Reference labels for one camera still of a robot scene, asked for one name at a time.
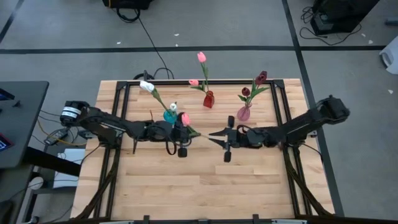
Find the gray floor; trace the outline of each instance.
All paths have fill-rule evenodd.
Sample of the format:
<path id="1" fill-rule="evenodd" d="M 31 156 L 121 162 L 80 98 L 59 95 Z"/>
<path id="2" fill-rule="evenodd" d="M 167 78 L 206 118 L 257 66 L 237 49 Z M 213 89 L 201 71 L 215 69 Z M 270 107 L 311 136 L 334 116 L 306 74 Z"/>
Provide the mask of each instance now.
<path id="1" fill-rule="evenodd" d="M 313 0 L 287 0 L 295 30 L 306 26 L 301 10 Z M 17 0 L 0 2 L 0 28 Z M 362 30 L 340 46 L 386 45 L 398 27 L 383 24 L 398 16 L 395 0 L 381 0 Z M 293 46 L 282 0 L 156 0 L 142 13 L 158 47 L 261 45 Z M 331 35 L 339 41 L 345 34 Z M 325 46 L 298 38 L 301 46 Z M 0 49 L 88 49 L 151 47 L 141 25 L 126 24 L 100 0 L 25 0 Z M 271 78 L 301 78 L 294 51 L 208 51 L 211 78 L 250 78 L 267 70 Z M 379 51 L 305 51 L 303 57 L 316 100 L 329 94 L 351 109 L 347 122 L 325 127 L 326 143 L 344 212 L 349 217 L 398 220 L 398 77 L 387 73 Z M 201 78 L 196 52 L 161 52 L 176 78 Z M 132 79 L 144 69 L 163 67 L 155 52 L 92 54 L 0 54 L 1 80 L 50 82 L 43 109 L 59 113 L 65 100 L 94 104 L 100 80 Z M 57 128 L 46 122 L 45 129 Z M 34 134 L 43 139 L 38 130 Z M 41 148 L 35 139 L 31 146 Z M 73 194 L 45 196 L 34 213 L 42 221 L 63 214 Z"/>

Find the vase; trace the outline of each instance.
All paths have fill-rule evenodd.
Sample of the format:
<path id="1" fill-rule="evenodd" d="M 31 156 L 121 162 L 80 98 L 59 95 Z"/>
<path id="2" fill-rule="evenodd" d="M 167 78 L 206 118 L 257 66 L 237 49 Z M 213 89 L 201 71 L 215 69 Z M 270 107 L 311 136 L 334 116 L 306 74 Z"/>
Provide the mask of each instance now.
<path id="1" fill-rule="evenodd" d="M 177 112 L 172 112 L 170 110 L 166 110 L 163 113 L 163 119 L 170 124 L 174 124 L 177 120 Z"/>
<path id="2" fill-rule="evenodd" d="M 213 105 L 214 105 L 214 95 L 213 92 L 209 90 L 206 92 L 205 100 L 203 100 L 203 106 L 212 108 Z"/>
<path id="3" fill-rule="evenodd" d="M 236 114 L 236 117 L 240 121 L 247 121 L 250 118 L 250 107 L 251 103 L 248 105 L 244 105 L 241 109 L 238 110 L 238 113 Z"/>

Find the black metal frame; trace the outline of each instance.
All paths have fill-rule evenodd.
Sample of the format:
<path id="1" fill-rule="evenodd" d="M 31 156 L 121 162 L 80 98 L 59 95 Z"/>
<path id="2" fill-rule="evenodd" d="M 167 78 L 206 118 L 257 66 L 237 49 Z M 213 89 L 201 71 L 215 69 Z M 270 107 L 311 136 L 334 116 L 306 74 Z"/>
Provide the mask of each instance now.
<path id="1" fill-rule="evenodd" d="M 151 80 L 151 83 L 155 85 L 187 85 L 186 81 L 178 81 L 178 80 L 169 80 L 169 81 L 158 81 L 158 80 Z M 251 85 L 252 80 L 209 80 L 210 85 Z M 277 124 L 280 126 L 282 125 L 282 115 L 280 113 L 280 108 L 279 108 L 279 101 L 277 97 L 277 90 L 276 88 L 278 87 L 280 89 L 280 94 L 282 96 L 282 102 L 284 105 L 284 110 L 285 110 L 285 115 L 286 119 L 290 120 L 291 115 L 290 115 L 290 110 L 289 110 L 289 104 L 287 102 L 287 95 L 286 95 L 286 90 L 285 90 L 285 85 L 283 80 L 267 80 L 265 85 L 270 85 L 271 87 L 271 94 L 272 94 L 272 99 L 274 103 L 274 108 L 275 108 L 275 114 L 277 118 Z M 117 82 L 116 85 L 116 92 L 114 96 L 114 103 L 113 103 L 113 108 L 112 108 L 112 114 L 116 115 L 118 106 L 119 106 L 119 98 L 121 94 L 121 90 L 124 88 L 124 99 L 123 99 L 123 106 L 122 106 L 122 112 L 121 112 L 121 118 L 126 118 L 126 113 L 127 113 L 127 104 L 129 100 L 129 90 L 130 87 L 132 86 L 138 86 L 139 82 Z M 104 182 L 104 179 L 106 177 L 106 172 L 108 168 L 108 163 L 109 163 L 109 155 L 110 155 L 110 150 L 111 149 L 106 149 L 105 154 L 104 154 L 104 159 L 103 159 L 103 165 L 102 165 L 102 170 L 101 170 L 101 176 L 99 178 L 99 186 L 101 186 Z M 288 152 L 287 146 L 284 147 L 283 150 L 284 153 L 284 161 L 285 165 L 287 166 L 288 161 L 290 161 L 290 156 Z M 115 157 L 114 157 L 114 164 L 116 163 L 116 167 L 119 165 L 119 156 L 120 156 L 120 150 L 116 150 L 115 152 Z M 300 159 L 300 153 L 297 147 L 294 147 L 294 159 L 295 163 L 297 166 L 297 173 L 298 176 L 302 181 L 304 181 L 305 184 L 305 179 L 303 175 L 303 169 L 302 169 L 302 164 L 301 164 L 301 159 Z M 113 199 L 114 199 L 114 192 L 116 188 L 116 176 L 115 175 L 111 181 L 111 185 L 109 188 L 109 195 L 108 195 L 108 202 L 106 205 L 106 215 L 105 218 L 110 219 L 111 214 L 112 214 L 112 209 L 113 209 Z M 295 182 L 293 178 L 289 175 L 287 172 L 287 177 L 289 181 L 289 190 L 290 190 L 290 195 L 292 197 L 292 205 L 293 205 L 293 210 L 294 210 L 294 215 L 295 217 L 300 215 L 300 209 L 299 209 L 299 203 L 297 199 L 297 192 L 295 189 Z M 308 201 L 308 198 L 303 194 L 303 199 L 305 202 L 305 211 L 306 215 L 311 215 L 311 206 Z M 95 207 L 95 212 L 94 212 L 94 218 L 99 218 L 100 217 L 100 210 L 101 210 L 101 203 L 97 204 Z M 267 220 L 260 220 L 258 219 L 258 215 L 254 214 L 253 219 L 249 220 L 211 220 L 212 223 L 253 223 L 254 220 L 260 222 L 270 222 L 271 219 Z M 162 221 L 151 221 L 151 223 L 198 223 L 198 220 L 162 220 Z"/>

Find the wooden table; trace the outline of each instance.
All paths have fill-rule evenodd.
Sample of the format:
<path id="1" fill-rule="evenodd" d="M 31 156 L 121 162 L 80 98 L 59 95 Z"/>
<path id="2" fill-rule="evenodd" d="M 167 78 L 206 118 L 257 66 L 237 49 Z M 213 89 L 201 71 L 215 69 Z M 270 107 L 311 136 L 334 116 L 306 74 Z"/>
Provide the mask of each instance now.
<path id="1" fill-rule="evenodd" d="M 117 81 L 102 81 L 96 107 L 108 113 L 113 106 Z M 285 79 L 285 89 L 292 117 L 307 111 L 303 88 L 299 79 Z M 213 109 L 202 106 L 204 94 L 186 86 L 157 86 L 166 105 L 177 101 L 178 110 L 187 112 L 192 126 L 203 134 L 219 131 L 226 126 L 228 115 L 236 116 L 243 106 L 237 94 L 249 85 L 211 85 L 215 93 Z M 280 94 L 279 104 L 284 114 Z M 277 126 L 273 100 L 269 90 L 253 100 L 251 117 L 235 126 Z M 123 104 L 123 92 L 119 99 L 118 116 Z M 132 86 L 129 92 L 126 119 L 162 120 L 164 109 L 146 91 Z M 315 139 L 307 139 L 309 146 L 317 148 Z M 98 140 L 88 141 L 86 154 L 98 145 Z M 329 211 L 333 206 L 320 156 L 302 146 L 301 160 L 308 188 Z M 195 138 L 188 148 L 187 158 L 167 154 L 164 144 L 140 142 L 132 155 L 132 139 L 123 137 L 112 220 L 190 219 L 250 219 L 292 218 L 294 213 L 287 182 L 282 152 L 279 148 L 232 149 L 230 163 L 223 162 L 224 151 L 215 143 Z M 88 204 L 98 188 L 104 151 L 99 149 L 86 159 L 80 173 L 71 217 L 78 215 Z M 110 155 L 109 167 L 113 154 Z M 303 211 L 299 188 L 298 200 Z M 101 216 L 105 214 L 106 198 L 103 198 Z"/>

